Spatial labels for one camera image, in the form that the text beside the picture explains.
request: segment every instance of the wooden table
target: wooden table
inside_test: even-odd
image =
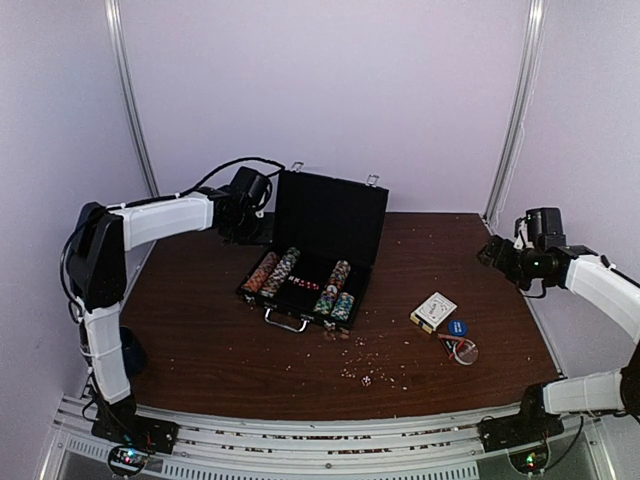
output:
[[[506,405],[557,377],[515,287],[481,266],[477,215],[387,214],[371,283],[348,339],[267,325],[234,294],[259,247],[221,246],[215,232],[163,240],[126,305],[149,366],[139,403],[232,417],[360,420]],[[458,309],[480,355],[450,361],[409,313],[433,292]],[[441,327],[446,333],[446,323]],[[361,378],[373,382],[364,387]]]

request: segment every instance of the open briefcase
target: open briefcase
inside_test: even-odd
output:
[[[236,292],[265,321],[302,333],[309,323],[348,333],[373,271],[389,191],[296,170],[278,179],[273,242]],[[300,319],[278,323],[278,312]]]

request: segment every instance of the silver handle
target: silver handle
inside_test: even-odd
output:
[[[264,321],[267,322],[269,325],[284,328],[285,330],[289,330],[290,332],[293,332],[293,333],[302,333],[307,329],[307,325],[309,325],[309,320],[301,320],[302,324],[300,325],[300,328],[293,328],[283,323],[274,322],[273,320],[269,319],[269,315],[271,315],[271,312],[272,312],[271,308],[267,308],[264,311]]]

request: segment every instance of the blue round object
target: blue round object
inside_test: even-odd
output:
[[[449,333],[451,335],[455,335],[456,337],[464,337],[469,328],[467,328],[467,324],[462,320],[451,320],[449,322]]]

